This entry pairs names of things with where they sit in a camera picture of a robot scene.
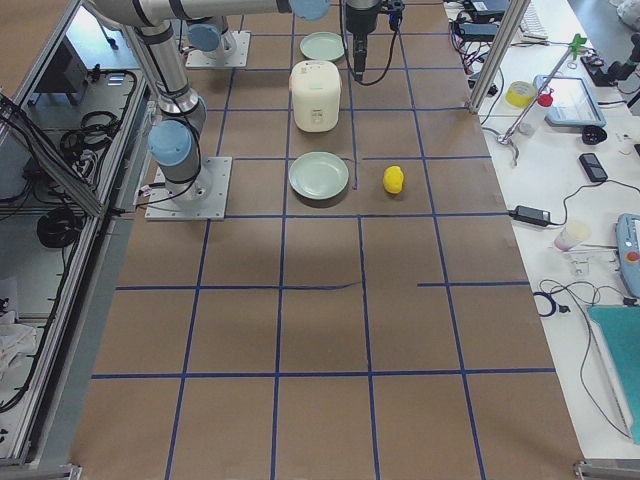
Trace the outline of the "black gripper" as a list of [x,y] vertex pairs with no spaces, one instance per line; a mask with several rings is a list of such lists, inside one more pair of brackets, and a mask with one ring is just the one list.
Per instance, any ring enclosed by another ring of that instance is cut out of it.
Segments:
[[368,35],[377,28],[380,15],[386,15],[389,28],[396,32],[403,20],[401,0],[347,0],[346,28],[353,34],[353,75],[356,81],[366,72]]

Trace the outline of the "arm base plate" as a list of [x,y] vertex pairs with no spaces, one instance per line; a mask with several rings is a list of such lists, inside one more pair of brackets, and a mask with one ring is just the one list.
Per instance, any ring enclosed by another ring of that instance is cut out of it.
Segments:
[[188,33],[191,50],[189,69],[230,69],[247,65],[251,32],[227,30],[220,33],[210,26],[193,26]]
[[206,157],[196,180],[179,187],[165,183],[165,176],[156,168],[154,181],[161,183],[151,190],[145,218],[149,221],[221,221],[225,218],[232,170],[231,157]]

